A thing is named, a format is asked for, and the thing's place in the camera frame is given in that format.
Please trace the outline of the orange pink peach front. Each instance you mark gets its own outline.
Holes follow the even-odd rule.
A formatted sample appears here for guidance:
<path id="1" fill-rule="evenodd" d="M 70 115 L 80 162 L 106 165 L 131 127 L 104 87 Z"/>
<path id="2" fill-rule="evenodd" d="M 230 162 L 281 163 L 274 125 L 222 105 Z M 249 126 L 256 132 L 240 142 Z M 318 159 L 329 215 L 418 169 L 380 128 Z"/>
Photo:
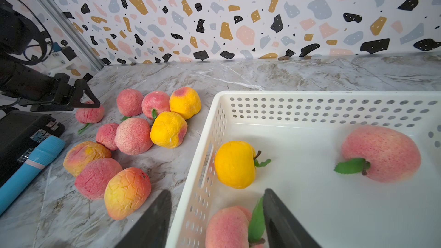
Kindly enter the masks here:
<path id="1" fill-rule="evenodd" d="M 121 220 L 140 208 L 152 191 L 148 175 L 140 168 L 126 168 L 107 184 L 104 194 L 108 215 Z"/>

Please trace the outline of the yellow peach back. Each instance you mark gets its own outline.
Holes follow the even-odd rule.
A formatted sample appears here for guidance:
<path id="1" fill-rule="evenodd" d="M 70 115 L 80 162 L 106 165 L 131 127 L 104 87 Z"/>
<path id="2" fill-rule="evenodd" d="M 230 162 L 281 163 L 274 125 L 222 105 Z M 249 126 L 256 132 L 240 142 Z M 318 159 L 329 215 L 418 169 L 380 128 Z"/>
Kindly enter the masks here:
<path id="1" fill-rule="evenodd" d="M 192 118 L 201 108 L 201 99 L 193 88 L 179 88 L 170 97 L 170 110 L 180 114 L 185 120 Z"/>

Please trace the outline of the white perforated plastic basket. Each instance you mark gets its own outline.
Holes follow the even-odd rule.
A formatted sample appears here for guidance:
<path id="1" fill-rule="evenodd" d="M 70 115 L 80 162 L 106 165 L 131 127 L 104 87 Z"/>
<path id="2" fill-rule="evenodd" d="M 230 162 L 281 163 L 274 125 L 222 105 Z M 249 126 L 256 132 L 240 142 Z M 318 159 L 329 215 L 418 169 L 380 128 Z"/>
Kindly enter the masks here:
<path id="1" fill-rule="evenodd" d="M 342 175 L 341 145 L 364 125 L 409 136 L 421 166 L 409 179 L 378 183 Z M 246 189 L 222 184 L 215 155 L 229 141 L 261 152 Z M 441 245 L 441 94 L 438 91 L 224 91 L 211 104 L 167 239 L 202 248 L 219 210 L 252 210 L 271 188 L 324 248 L 438 248 Z"/>

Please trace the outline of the blue cylindrical tube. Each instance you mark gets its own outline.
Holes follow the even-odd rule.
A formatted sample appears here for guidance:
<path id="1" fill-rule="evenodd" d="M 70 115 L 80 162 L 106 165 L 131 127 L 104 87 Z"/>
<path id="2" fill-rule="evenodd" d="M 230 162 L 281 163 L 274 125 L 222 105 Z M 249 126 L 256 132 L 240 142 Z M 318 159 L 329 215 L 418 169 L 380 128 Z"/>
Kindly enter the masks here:
<path id="1" fill-rule="evenodd" d="M 23 165 L 1 187 L 1 214 L 32 180 L 60 155 L 64 147 L 65 141 L 52 135 L 32 150 Z"/>

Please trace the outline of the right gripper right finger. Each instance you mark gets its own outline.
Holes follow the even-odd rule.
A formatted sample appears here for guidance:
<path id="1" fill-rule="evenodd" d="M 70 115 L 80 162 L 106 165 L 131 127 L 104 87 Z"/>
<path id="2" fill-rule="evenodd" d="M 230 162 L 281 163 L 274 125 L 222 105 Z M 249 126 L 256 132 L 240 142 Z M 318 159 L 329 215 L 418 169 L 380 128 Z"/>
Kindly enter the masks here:
<path id="1" fill-rule="evenodd" d="M 270 188 L 264 192 L 263 210 L 270 248 L 321 248 Z"/>

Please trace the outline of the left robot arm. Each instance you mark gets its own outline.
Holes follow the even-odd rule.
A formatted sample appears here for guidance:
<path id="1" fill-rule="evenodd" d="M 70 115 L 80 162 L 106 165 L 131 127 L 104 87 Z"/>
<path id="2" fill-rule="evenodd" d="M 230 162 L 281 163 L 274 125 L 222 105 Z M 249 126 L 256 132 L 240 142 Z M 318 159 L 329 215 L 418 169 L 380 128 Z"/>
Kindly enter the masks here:
<path id="1" fill-rule="evenodd" d="M 97 109 L 100 102 L 85 79 L 51 67 L 58 62 L 44 24 L 30 20 L 1 0 L 1 94 L 33 112 Z"/>

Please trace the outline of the yellow pink peach front left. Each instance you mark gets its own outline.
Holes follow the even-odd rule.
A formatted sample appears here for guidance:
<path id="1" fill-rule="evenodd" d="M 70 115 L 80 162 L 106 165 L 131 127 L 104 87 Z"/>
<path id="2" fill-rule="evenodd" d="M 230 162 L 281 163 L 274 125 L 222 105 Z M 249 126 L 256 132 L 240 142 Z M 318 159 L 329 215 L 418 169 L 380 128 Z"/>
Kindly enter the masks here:
<path id="1" fill-rule="evenodd" d="M 72 176 L 77 177 L 90 162 L 110 157 L 111 150 L 105 146 L 96 142 L 85 141 L 69 150 L 64 159 L 63 166 Z"/>

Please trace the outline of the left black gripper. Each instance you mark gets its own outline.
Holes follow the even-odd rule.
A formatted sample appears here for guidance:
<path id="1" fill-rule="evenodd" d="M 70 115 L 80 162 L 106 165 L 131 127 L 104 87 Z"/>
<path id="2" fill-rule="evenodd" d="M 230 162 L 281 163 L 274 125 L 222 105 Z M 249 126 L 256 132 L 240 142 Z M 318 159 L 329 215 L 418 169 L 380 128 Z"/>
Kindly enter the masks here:
<path id="1" fill-rule="evenodd" d="M 1 93 L 18 99 L 21 106 L 31 105 L 33 112 L 100 108 L 86 80 L 77 79 L 73 87 L 69 80 L 65 73 L 50 77 L 19 62 L 1 59 Z M 83 102 L 84 95 L 92 103 Z"/>

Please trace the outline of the black case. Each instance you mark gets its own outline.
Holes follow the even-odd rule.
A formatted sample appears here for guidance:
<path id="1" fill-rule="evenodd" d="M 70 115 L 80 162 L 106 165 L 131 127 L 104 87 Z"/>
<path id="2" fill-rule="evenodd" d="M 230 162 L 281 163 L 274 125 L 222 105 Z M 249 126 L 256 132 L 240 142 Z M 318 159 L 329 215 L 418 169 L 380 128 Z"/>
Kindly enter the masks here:
<path id="1" fill-rule="evenodd" d="M 1 185 L 23 165 L 31 151 L 65 126 L 48 114 L 13 110 L 1 118 Z"/>

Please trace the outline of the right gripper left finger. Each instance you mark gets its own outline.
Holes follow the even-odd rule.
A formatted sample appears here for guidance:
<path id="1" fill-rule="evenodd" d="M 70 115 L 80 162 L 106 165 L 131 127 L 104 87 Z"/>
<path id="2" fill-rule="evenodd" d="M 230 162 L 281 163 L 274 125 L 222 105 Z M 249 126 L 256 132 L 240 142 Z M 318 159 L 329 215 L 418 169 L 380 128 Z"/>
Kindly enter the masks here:
<path id="1" fill-rule="evenodd" d="M 116 248 L 164 248 L 171 211 L 171 192 L 163 190 Z"/>

